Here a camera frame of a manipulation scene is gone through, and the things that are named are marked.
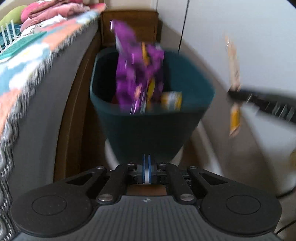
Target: metal screw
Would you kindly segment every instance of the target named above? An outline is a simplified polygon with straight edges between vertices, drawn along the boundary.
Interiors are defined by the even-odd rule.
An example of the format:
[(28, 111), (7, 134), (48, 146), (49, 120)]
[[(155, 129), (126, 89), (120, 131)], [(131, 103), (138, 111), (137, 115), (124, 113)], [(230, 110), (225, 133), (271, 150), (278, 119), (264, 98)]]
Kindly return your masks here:
[(165, 171), (166, 170), (166, 163), (165, 162), (158, 163), (157, 169)]
[(184, 193), (180, 196), (180, 199), (182, 201), (188, 202), (188, 201), (192, 201), (194, 199), (194, 196), (189, 193)]
[(111, 194), (101, 194), (98, 199), (101, 202), (109, 202), (113, 200), (113, 196)]
[(137, 169), (136, 164), (133, 162), (129, 162), (127, 165), (128, 165), (128, 171), (134, 171)]

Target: laundry pile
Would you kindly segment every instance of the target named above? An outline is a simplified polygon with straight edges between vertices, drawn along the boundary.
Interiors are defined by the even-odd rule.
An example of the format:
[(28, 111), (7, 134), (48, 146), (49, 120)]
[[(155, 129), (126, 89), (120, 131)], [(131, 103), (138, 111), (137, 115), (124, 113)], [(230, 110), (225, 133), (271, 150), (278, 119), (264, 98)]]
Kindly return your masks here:
[(13, 20), (16, 35), (24, 36), (30, 34), (36, 26), (49, 26), (89, 11), (98, 2), (99, 0), (41, 0), (11, 10), (0, 20), (0, 26), (5, 29), (6, 23)]

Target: floor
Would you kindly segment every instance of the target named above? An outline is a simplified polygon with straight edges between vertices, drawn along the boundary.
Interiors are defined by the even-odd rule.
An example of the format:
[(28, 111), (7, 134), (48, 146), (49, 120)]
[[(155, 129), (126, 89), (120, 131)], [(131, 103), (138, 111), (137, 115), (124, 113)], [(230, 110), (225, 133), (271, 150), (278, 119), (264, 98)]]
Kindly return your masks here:
[[(282, 216), (275, 231), (296, 219), (296, 190), (287, 197), (280, 200), (282, 205)], [(296, 223), (279, 233), (284, 241), (296, 241)]]

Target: purple snack bag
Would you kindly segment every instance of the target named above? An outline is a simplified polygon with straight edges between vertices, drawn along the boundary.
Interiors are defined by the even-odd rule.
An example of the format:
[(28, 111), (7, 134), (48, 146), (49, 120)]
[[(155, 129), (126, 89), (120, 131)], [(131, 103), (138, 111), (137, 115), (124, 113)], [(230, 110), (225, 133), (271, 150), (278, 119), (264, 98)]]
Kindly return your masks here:
[(154, 45), (146, 45), (150, 64), (143, 61), (141, 43), (136, 41), (134, 31), (124, 22), (112, 20), (116, 48), (119, 52), (116, 70), (116, 97), (121, 109), (128, 107), (131, 114), (145, 111), (147, 87), (155, 79), (152, 102), (160, 100), (163, 90), (162, 63), (164, 51)]

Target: green cloth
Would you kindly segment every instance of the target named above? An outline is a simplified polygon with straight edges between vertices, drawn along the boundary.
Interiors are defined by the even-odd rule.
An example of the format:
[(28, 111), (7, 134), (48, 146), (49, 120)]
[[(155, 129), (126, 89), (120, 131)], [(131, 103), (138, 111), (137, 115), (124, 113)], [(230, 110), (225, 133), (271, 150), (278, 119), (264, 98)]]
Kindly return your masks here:
[(3, 19), (1, 19), (0, 26), (3, 25), (3, 27), (5, 28), (5, 24), (11, 23), (11, 20), (13, 20), (14, 24), (22, 24), (22, 21), (20, 20), (20, 16), (25, 7), (26, 5), (22, 5), (11, 10), (8, 14), (4, 16)]

